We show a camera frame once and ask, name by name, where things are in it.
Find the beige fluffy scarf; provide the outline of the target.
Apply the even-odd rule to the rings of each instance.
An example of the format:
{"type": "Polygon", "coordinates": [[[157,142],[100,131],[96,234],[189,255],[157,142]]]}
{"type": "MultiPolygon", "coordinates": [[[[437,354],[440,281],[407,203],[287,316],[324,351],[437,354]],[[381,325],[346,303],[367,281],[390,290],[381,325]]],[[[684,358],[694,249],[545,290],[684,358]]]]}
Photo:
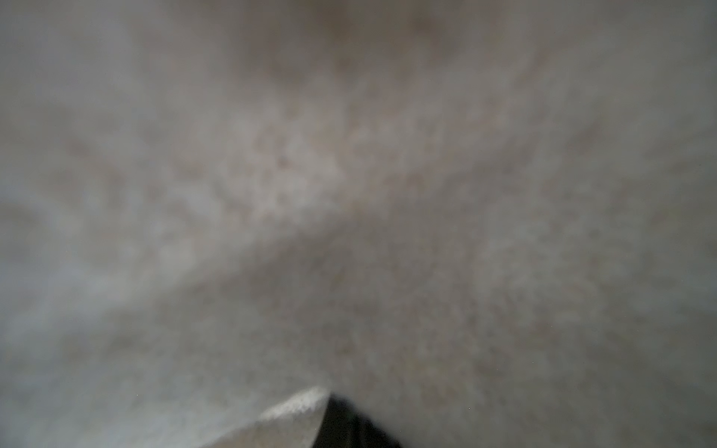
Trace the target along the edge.
{"type": "Polygon", "coordinates": [[[715,3],[3,2],[1,444],[312,386],[406,447],[715,446],[715,3]]]}

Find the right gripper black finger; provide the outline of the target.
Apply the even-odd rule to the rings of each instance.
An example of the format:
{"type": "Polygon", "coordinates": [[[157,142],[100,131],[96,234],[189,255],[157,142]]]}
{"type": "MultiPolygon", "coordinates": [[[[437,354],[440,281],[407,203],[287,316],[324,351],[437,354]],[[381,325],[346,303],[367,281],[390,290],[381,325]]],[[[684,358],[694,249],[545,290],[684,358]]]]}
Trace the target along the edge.
{"type": "Polygon", "coordinates": [[[313,448],[402,448],[349,401],[330,395],[313,448]]]}

